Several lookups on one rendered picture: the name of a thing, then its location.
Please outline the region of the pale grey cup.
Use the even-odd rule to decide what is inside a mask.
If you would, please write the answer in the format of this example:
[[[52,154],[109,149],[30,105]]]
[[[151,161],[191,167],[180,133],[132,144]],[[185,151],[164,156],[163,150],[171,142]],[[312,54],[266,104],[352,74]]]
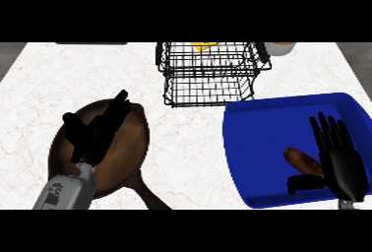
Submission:
[[[264,47],[270,56],[284,56],[292,51],[295,42],[266,42]]]

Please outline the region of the brown frying pan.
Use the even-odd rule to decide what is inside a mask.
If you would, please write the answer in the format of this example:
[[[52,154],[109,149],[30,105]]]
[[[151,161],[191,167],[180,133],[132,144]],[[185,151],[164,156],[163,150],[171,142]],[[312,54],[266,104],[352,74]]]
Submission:
[[[149,145],[149,128],[142,105],[132,103],[130,108],[105,159],[96,166],[98,189],[93,199],[106,197],[127,187],[137,192],[151,210],[170,210],[148,189],[140,177],[140,166]],[[47,178],[53,178],[58,174],[80,174],[80,170],[71,162],[71,156],[73,145],[65,139],[65,129],[59,128],[49,149]]]

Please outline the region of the blue tray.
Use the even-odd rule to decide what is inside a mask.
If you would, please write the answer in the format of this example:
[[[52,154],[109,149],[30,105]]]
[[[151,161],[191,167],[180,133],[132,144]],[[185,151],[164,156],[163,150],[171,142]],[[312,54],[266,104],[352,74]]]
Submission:
[[[362,155],[372,194],[372,118],[346,93],[309,94],[238,101],[228,105],[223,135],[232,180],[245,204],[254,209],[332,200],[328,189],[288,193],[288,177],[298,171],[284,158],[295,148],[319,155],[310,118],[331,116],[346,123]]]

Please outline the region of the yellow item in basket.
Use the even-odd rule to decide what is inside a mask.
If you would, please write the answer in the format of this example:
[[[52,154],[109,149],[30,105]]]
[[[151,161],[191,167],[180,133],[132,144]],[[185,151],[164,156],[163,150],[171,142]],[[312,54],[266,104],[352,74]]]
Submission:
[[[195,47],[198,52],[204,51],[205,49],[211,48],[216,45],[219,45],[217,42],[194,42],[192,43],[192,46]]]

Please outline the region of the brown sweet potato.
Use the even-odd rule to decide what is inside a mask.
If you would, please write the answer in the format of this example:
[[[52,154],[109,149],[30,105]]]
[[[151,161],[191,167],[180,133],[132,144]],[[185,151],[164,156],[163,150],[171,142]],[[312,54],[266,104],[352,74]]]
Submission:
[[[288,148],[284,152],[284,158],[303,174],[325,177],[321,163],[303,151]]]

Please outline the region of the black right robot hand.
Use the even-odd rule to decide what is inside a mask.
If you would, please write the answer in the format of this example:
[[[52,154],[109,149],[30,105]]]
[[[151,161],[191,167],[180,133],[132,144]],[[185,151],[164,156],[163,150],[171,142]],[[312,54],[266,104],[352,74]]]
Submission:
[[[319,147],[319,159],[325,177],[309,174],[288,178],[288,193],[328,188],[338,200],[360,203],[368,194],[368,175],[360,153],[356,151],[349,129],[332,116],[310,117]]]

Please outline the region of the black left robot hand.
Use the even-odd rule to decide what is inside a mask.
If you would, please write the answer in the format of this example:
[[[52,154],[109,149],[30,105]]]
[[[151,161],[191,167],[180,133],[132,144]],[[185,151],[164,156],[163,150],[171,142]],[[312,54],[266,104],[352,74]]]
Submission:
[[[96,166],[109,151],[115,134],[121,128],[132,111],[129,92],[121,90],[109,102],[105,112],[98,115],[89,124],[84,124],[78,116],[67,112],[62,115],[65,127],[65,139],[74,146],[71,162],[81,162]]]

